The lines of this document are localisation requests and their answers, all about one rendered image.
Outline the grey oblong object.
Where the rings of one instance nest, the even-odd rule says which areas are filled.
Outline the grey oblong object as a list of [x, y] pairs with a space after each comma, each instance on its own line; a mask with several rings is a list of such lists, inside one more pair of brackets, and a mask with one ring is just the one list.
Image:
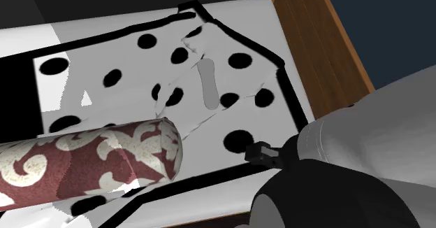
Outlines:
[[215, 63], [211, 59], [201, 59], [197, 63], [201, 78], [203, 102], [209, 110], [215, 110], [219, 105], [219, 93], [215, 80]]

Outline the wooden bed with white mattress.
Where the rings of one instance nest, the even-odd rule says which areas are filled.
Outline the wooden bed with white mattress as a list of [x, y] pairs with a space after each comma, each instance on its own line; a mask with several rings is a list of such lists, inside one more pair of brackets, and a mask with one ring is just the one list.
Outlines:
[[[335, 109], [357, 102], [374, 86], [330, 0], [237, 0], [208, 3], [205, 9], [228, 27], [277, 53], [296, 88], [309, 122]], [[91, 36], [100, 26], [112, 30], [126, 22], [153, 20], [175, 13], [176, 8], [75, 20], [60, 24], [37, 24], [0, 30], [1, 56], [61, 43], [53, 26], [79, 30]], [[252, 195], [277, 171], [256, 173], [240, 180], [193, 190], [144, 204], [118, 228], [233, 227], [247, 222]], [[10, 225], [7, 218], [29, 211], [34, 225]], [[38, 212], [59, 215], [50, 204], [6, 213], [0, 228], [57, 228]]]

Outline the white black-dotted blanket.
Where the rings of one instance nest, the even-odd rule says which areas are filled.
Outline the white black-dotted blanket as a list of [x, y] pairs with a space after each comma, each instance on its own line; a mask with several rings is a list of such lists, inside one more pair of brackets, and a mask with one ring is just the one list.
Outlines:
[[[53, 28], [61, 43], [0, 58], [0, 146], [167, 118], [183, 153], [172, 181], [44, 203], [67, 216], [38, 212], [57, 228], [118, 228], [144, 204], [264, 173], [245, 147], [280, 147], [309, 122], [283, 58], [197, 1], [82, 38]], [[215, 110], [203, 102], [201, 59], [215, 63]]]

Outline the red white patterned bolster pillow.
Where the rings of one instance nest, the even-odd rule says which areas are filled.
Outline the red white patterned bolster pillow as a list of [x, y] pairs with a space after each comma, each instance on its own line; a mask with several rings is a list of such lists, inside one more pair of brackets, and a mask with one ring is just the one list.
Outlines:
[[0, 211], [172, 181], [182, 139], [167, 118], [0, 146]]

